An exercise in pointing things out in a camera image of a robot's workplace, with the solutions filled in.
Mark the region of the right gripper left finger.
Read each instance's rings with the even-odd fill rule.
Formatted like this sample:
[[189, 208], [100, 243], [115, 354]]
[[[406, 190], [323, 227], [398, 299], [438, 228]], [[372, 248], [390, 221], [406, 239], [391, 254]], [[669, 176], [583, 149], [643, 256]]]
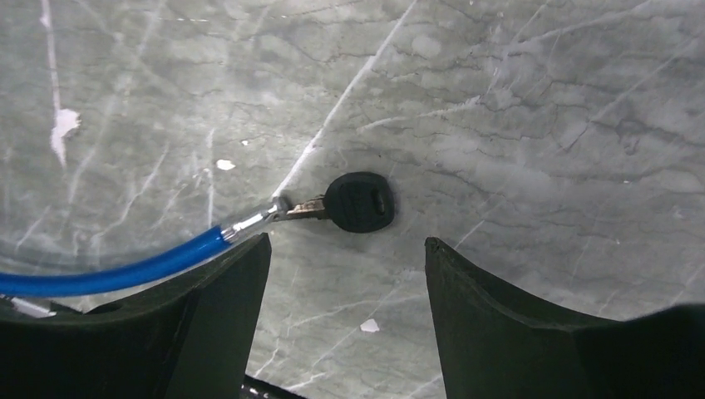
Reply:
[[95, 308], [33, 318], [1, 303], [4, 398], [237, 398], [271, 243]]

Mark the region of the blue cable lock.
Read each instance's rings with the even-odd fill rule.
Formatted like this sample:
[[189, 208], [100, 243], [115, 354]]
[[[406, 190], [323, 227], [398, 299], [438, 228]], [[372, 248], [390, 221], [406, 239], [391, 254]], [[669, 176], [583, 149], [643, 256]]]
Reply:
[[1, 274], [1, 294], [11, 297], [60, 298], [109, 293], [140, 286], [184, 272], [242, 244], [283, 218], [292, 205], [273, 197], [255, 211], [232, 217], [193, 239], [148, 259], [100, 272], [37, 275]]

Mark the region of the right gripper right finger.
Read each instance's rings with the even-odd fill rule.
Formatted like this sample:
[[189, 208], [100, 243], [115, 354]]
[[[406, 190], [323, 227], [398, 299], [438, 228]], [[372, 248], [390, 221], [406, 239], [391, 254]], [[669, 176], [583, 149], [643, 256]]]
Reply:
[[703, 397], [701, 303], [610, 320], [528, 293], [440, 239], [425, 250], [448, 397]]

